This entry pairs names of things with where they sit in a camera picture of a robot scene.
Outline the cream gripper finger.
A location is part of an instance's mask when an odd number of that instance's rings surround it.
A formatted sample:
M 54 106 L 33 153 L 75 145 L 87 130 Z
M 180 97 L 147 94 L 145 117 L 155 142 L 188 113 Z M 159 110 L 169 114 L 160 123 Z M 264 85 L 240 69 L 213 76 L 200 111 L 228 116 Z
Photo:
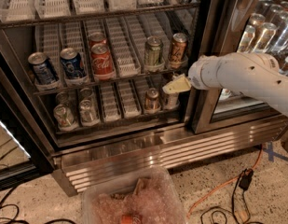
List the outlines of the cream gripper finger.
M 172 81 L 163 86 L 162 89 L 167 94 L 175 94 L 189 91 L 191 84 L 188 78 L 184 74 L 181 74 L 178 77 L 174 77 Z

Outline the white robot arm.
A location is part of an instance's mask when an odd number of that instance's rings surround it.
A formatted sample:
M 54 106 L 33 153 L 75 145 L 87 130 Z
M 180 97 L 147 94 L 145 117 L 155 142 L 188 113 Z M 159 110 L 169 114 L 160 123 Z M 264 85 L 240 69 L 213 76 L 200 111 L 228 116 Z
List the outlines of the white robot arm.
M 267 103 L 288 118 L 288 76 L 278 61 L 266 53 L 233 52 L 224 56 L 201 56 L 188 70 L 162 87 L 167 94 L 227 89 Z

